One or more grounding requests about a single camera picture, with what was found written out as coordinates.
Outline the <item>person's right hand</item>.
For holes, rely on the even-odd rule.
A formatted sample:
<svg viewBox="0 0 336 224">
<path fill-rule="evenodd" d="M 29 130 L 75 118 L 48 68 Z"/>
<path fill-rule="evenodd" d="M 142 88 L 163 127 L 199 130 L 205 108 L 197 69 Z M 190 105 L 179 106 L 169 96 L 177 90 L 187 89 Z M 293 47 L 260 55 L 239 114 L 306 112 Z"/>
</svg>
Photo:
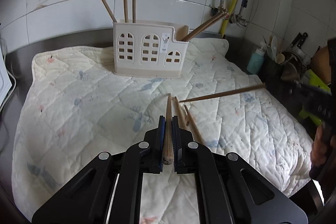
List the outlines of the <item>person's right hand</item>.
<svg viewBox="0 0 336 224">
<path fill-rule="evenodd" d="M 335 134 L 323 123 L 317 128 L 312 145 L 309 176 L 320 182 L 335 182 Z"/>
</svg>

